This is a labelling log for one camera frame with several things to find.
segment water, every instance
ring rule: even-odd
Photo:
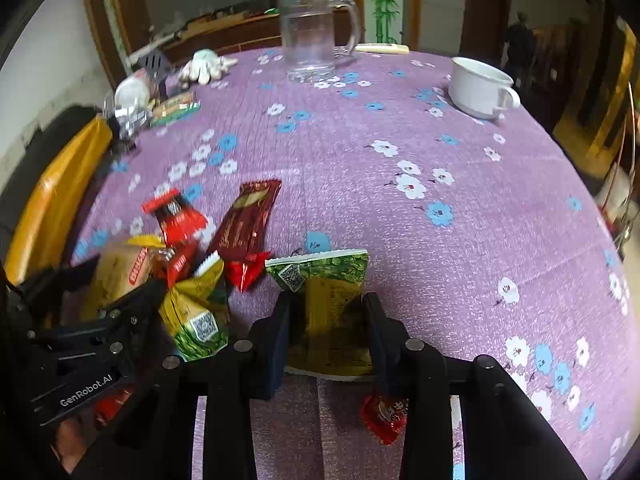
[[[334,13],[280,15],[289,79],[322,81],[334,75]]]

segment white cup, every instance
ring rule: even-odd
[[[513,79],[502,70],[468,57],[454,57],[452,61],[449,96],[463,112],[493,119],[520,106],[520,97],[511,88]]]

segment white mug handle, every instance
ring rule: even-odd
[[[500,92],[500,104],[502,106],[495,107],[495,112],[503,112],[509,108],[518,108],[520,106],[520,96],[510,86],[500,86],[498,92]]]

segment qr code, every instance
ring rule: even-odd
[[[297,292],[298,289],[305,284],[305,279],[302,277],[302,274],[300,274],[300,266],[297,264],[286,266],[278,273],[278,276],[280,276],[292,292]]]
[[[196,337],[203,343],[206,343],[218,333],[216,318],[208,310],[194,317],[190,323],[196,333]]]

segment floral tablecloth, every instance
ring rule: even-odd
[[[279,178],[274,256],[368,249],[366,290],[389,316],[443,354],[498,358],[588,478],[606,478],[637,436],[638,334],[596,206],[539,124],[522,108],[497,121],[457,110],[445,57],[357,53],[315,85],[288,82],[279,49],[238,57],[196,89],[199,112],[144,131],[112,165],[73,260],[157,231],[140,206],[169,186],[207,215],[206,245],[241,182]],[[233,293],[236,330],[277,294],[268,277]],[[286,376],[252,404],[258,477],[396,478],[402,439],[383,447],[359,420],[369,388]],[[454,457],[463,478],[463,446]]]

